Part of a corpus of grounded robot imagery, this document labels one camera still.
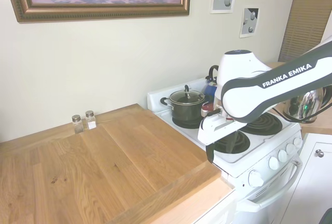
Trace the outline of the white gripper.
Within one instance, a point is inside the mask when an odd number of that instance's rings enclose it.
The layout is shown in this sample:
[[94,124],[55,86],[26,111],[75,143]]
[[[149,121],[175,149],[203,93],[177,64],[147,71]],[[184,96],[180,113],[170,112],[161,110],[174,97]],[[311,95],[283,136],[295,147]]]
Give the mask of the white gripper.
[[239,129],[246,126],[246,123],[227,120],[220,113],[220,109],[209,112],[201,121],[198,140],[206,145],[206,156],[210,163],[214,160],[215,143],[219,139],[230,134],[228,142],[228,153],[236,154],[238,152]]

